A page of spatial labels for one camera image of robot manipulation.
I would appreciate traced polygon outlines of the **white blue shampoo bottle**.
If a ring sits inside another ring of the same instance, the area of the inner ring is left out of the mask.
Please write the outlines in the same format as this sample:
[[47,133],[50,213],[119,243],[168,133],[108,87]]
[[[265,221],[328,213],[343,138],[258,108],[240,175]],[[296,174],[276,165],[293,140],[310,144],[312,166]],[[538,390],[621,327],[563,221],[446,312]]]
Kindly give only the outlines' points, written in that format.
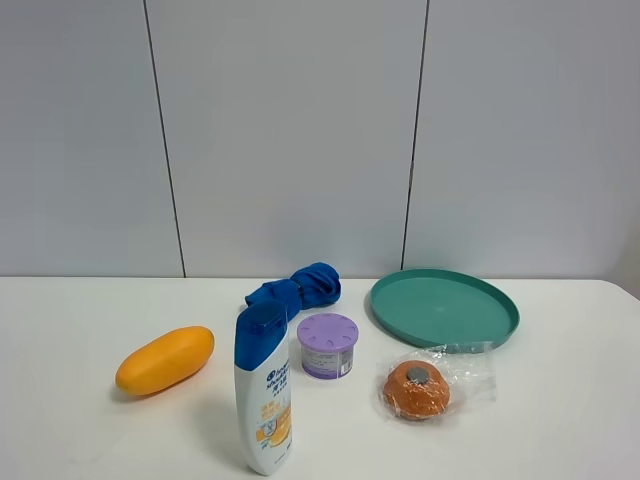
[[286,461],[292,441],[291,382],[286,306],[262,301],[236,321],[235,399],[243,454],[269,476]]

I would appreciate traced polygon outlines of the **teal round plate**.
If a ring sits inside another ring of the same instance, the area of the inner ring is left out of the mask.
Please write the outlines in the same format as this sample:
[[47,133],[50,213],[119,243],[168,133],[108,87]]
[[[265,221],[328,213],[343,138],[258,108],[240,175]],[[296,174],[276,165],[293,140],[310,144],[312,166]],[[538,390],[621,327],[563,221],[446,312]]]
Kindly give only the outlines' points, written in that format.
[[378,280],[369,293],[379,325],[416,347],[503,345],[519,326],[516,304],[479,278],[441,269],[410,269]]

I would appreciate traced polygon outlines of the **blue folded cloth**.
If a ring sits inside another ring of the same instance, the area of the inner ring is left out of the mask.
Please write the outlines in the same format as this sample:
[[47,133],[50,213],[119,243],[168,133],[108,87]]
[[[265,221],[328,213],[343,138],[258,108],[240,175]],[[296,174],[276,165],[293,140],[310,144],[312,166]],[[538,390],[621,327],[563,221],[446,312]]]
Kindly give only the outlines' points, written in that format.
[[301,311],[335,304],[341,297],[338,272],[329,264],[316,262],[294,272],[289,278],[263,283],[245,297],[247,306],[279,301],[286,306],[287,320]]

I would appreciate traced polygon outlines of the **orange bun in plastic bag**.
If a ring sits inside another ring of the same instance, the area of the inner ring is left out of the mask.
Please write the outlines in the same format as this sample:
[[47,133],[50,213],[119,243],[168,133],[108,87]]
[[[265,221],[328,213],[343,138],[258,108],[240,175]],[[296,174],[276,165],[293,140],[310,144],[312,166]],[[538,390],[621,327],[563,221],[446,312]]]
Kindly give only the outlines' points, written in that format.
[[377,396],[382,411],[403,422],[428,423],[483,407],[497,397],[489,342],[415,350],[384,365]]

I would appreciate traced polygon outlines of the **purple air freshener can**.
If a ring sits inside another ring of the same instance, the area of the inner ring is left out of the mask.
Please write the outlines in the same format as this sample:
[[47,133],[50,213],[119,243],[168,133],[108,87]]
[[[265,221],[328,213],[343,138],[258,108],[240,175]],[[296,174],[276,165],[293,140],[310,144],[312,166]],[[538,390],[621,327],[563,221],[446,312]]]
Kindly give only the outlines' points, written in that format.
[[337,313],[318,313],[302,320],[296,333],[301,365],[307,374],[321,380],[334,380],[350,373],[359,338],[359,329],[353,320]]

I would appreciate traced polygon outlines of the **orange yellow mango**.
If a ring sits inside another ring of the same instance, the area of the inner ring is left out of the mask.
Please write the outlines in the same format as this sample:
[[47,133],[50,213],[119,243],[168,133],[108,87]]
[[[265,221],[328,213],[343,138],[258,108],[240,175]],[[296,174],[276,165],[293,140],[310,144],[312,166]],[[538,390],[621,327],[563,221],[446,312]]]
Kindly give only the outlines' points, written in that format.
[[156,394],[197,373],[214,348],[215,337],[206,327],[170,331],[129,355],[116,372],[115,385],[134,397]]

